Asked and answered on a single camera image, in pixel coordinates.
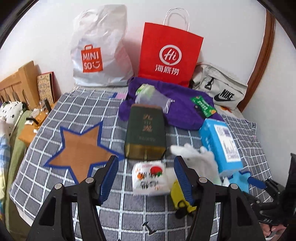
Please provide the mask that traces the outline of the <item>right hand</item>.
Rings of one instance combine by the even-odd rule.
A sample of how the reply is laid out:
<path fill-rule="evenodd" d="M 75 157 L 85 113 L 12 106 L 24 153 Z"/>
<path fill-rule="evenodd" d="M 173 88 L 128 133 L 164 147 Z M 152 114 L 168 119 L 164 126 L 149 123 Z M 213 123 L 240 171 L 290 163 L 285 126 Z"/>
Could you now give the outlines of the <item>right hand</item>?
<path fill-rule="evenodd" d="M 283 225 L 270 227 L 265 223 L 261 223 L 260 226 L 264 237 L 271 241 L 278 240 L 286 229 L 286 227 Z"/>

